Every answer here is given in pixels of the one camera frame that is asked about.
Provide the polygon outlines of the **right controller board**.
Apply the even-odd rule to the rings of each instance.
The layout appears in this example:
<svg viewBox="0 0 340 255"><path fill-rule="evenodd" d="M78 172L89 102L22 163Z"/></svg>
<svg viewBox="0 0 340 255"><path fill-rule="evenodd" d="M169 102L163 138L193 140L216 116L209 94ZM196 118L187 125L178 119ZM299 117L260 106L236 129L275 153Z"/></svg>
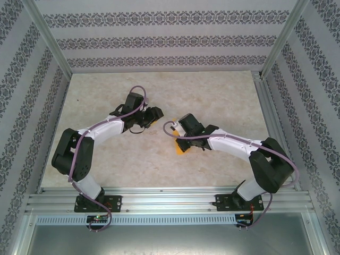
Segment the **right controller board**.
<svg viewBox="0 0 340 255"><path fill-rule="evenodd" d="M253 214L239 214L235 215L238 227L249 227L253 224Z"/></svg>

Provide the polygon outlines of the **left controller board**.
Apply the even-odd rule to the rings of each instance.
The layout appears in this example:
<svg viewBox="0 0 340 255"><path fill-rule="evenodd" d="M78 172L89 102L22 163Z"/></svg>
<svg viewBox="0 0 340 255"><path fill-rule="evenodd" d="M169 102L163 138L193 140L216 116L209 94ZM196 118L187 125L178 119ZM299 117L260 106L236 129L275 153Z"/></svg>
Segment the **left controller board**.
<svg viewBox="0 0 340 255"><path fill-rule="evenodd" d="M98 224L106 224L108 222L107 215L94 215L94 216L87 216L87 223L98 223Z"/></svg>

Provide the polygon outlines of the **aluminium side rail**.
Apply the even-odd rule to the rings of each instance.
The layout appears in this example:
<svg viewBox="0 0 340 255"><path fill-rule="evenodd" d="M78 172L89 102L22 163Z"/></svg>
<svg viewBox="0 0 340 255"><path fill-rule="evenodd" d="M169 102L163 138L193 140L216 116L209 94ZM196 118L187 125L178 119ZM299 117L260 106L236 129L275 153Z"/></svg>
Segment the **aluminium side rail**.
<svg viewBox="0 0 340 255"><path fill-rule="evenodd" d="M263 139L267 137L275 139L293 161L266 80L262 79L258 71L251 71L251 76L267 130L267 135Z"/></svg>

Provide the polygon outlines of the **orange paper sheet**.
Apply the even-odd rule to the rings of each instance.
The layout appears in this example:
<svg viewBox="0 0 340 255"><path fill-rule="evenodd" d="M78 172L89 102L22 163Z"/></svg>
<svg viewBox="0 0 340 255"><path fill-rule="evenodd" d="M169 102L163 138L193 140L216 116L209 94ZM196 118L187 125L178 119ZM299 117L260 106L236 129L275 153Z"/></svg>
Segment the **orange paper sheet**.
<svg viewBox="0 0 340 255"><path fill-rule="evenodd" d="M173 118L172 119L172 122L178 122L178 118ZM171 130L172 130L172 135L174 135L174 136L179 136L179 134L177 133L177 131L173 128L173 126L174 125L172 125L170 128L171 128ZM175 140L175 151L176 151L176 154L177 155L183 155L183 154L185 154L185 153L187 153L188 151L189 151L189 149L188 150L186 150L185 152L183 152L182 151L182 149L180 148L180 145L177 143L177 139L175 138L174 139Z"/></svg>

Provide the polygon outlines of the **controller board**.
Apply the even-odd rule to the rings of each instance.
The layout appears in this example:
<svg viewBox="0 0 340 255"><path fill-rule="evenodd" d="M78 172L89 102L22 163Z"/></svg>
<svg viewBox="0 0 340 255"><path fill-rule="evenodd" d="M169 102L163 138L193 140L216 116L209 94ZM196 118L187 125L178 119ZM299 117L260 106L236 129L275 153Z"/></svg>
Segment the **controller board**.
<svg viewBox="0 0 340 255"><path fill-rule="evenodd" d="M253 214L239 214L235 215L238 227L249 227L253 224Z"/></svg>
<svg viewBox="0 0 340 255"><path fill-rule="evenodd" d="M87 216L87 223L98 223L98 224L106 224L108 222L107 215L94 215L94 216Z"/></svg>

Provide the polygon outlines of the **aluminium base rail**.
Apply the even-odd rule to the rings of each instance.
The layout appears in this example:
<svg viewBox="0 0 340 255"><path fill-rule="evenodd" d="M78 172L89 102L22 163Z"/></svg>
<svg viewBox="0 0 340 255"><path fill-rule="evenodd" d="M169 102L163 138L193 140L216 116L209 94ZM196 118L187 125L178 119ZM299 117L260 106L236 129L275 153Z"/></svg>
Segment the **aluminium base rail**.
<svg viewBox="0 0 340 255"><path fill-rule="evenodd" d="M233 186L187 187L187 188L105 188L105 193L122 196L121 213L141 214L214 214L212 205L216 194L227 194ZM77 196L72 188L43 188L38 194L29 195L25 214L66 215L74 213ZM272 197L262 196L269 213L314 212L308 191L282 188Z"/></svg>

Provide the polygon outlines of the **aluminium frame post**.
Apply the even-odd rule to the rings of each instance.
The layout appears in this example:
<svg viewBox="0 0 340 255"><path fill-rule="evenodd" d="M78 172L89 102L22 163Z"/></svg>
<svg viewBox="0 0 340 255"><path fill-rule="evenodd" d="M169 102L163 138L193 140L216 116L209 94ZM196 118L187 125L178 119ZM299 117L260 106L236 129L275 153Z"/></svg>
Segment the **aluminium frame post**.
<svg viewBox="0 0 340 255"><path fill-rule="evenodd" d="M274 62L276 61L278 55L280 54L282 48L284 47L286 41L288 40L290 34L292 33L294 26L298 22L300 16L305 10L309 0L297 0L291 13L289 14L286 23L284 24L277 40L274 43L264 65L261 70L261 78L264 79L271 70Z"/></svg>
<svg viewBox="0 0 340 255"><path fill-rule="evenodd" d="M21 0L25 9L28 11L30 17L32 18L33 22L35 23L36 27L38 28L41 36L43 37L46 45L49 47L51 53L55 57L58 65L62 69L66 79L71 81L72 79L72 70L69 66L66 57L64 56L62 50L57 43L54 35L52 34L45 18L43 17L42 13L40 12L35 0Z"/></svg>

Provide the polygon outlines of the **grey metal panel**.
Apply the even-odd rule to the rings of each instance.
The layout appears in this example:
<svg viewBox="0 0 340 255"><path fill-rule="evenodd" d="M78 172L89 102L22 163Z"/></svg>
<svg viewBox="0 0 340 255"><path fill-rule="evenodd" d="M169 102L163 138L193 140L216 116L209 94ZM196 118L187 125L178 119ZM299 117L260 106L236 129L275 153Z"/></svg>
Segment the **grey metal panel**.
<svg viewBox="0 0 340 255"><path fill-rule="evenodd" d="M254 226L37 226L25 216L15 255L330 255L313 212L266 213Z"/></svg>

